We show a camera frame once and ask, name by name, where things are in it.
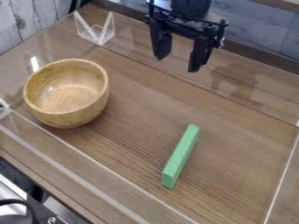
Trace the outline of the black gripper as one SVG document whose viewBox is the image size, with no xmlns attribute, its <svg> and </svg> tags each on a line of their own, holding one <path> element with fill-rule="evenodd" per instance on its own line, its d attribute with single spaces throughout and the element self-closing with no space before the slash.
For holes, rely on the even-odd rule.
<svg viewBox="0 0 299 224">
<path fill-rule="evenodd" d="M 170 29 L 177 27 L 178 33 L 187 38 L 207 36 L 215 40 L 215 47 L 222 48 L 230 22 L 213 12 L 211 2 L 213 0 L 146 0 L 149 17 L 170 23 Z M 173 50 L 173 34 L 154 19 L 150 20 L 150 30 L 154 56 L 162 60 Z M 202 65 L 207 64 L 211 50 L 211 41 L 206 37 L 198 37 L 190 57 L 191 73 L 198 72 Z"/>
</svg>

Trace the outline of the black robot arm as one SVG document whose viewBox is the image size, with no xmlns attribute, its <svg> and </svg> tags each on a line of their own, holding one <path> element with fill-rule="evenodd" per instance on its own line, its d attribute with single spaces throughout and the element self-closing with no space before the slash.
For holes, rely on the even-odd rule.
<svg viewBox="0 0 299 224">
<path fill-rule="evenodd" d="M 229 20 L 210 12 L 211 0 L 146 0 L 146 3 L 154 56 L 163 60 L 171 54 L 174 34 L 191 39 L 189 72 L 198 72 L 213 49 L 223 47 Z"/>
</svg>

